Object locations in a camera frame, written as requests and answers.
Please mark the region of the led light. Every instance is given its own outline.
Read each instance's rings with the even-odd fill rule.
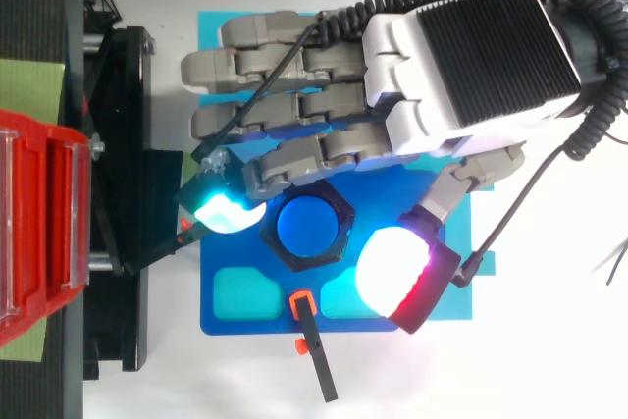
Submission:
[[[266,213],[266,203],[252,210],[245,210],[239,203],[233,203],[226,195],[219,193],[194,212],[203,225],[216,233],[237,233],[253,226]]]
[[[389,317],[412,291],[430,262],[430,247],[406,228],[382,228],[364,245],[355,269],[362,301]]]

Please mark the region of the clear plastic lid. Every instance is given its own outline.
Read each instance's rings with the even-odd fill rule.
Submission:
[[[17,131],[0,129],[0,321],[14,314],[13,161]]]
[[[70,279],[66,288],[89,281],[89,211],[91,152],[87,144],[72,144],[72,188],[70,216]]]

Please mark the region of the coiled cable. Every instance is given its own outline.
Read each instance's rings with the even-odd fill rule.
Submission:
[[[377,14],[404,14],[413,9],[441,0],[364,0],[353,7],[321,16],[318,25],[321,45],[329,46],[341,41],[359,38],[369,21]]]
[[[607,134],[628,100],[628,13],[619,0],[568,0],[589,19],[617,69],[608,73],[591,110],[578,129],[565,141],[565,154],[583,160]]]

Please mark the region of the orange clip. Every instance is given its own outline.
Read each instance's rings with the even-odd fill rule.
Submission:
[[[314,302],[314,296],[312,296],[312,292],[309,289],[302,289],[300,291],[297,291],[296,293],[293,293],[292,296],[290,297],[290,308],[292,310],[292,316],[294,316],[294,319],[297,321],[300,321],[300,319],[298,316],[298,311],[296,310],[296,301],[299,298],[303,298],[303,297],[306,297],[308,301],[310,302],[312,315],[316,316],[316,313],[318,312],[316,310],[316,303]]]
[[[295,340],[294,346],[296,347],[296,353],[298,353],[299,355],[305,355],[310,351],[309,348],[307,348],[307,342],[304,338]]]

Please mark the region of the black heat sink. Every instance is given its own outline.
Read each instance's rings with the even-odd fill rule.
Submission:
[[[417,16],[462,126],[580,91],[537,0],[454,0]]]

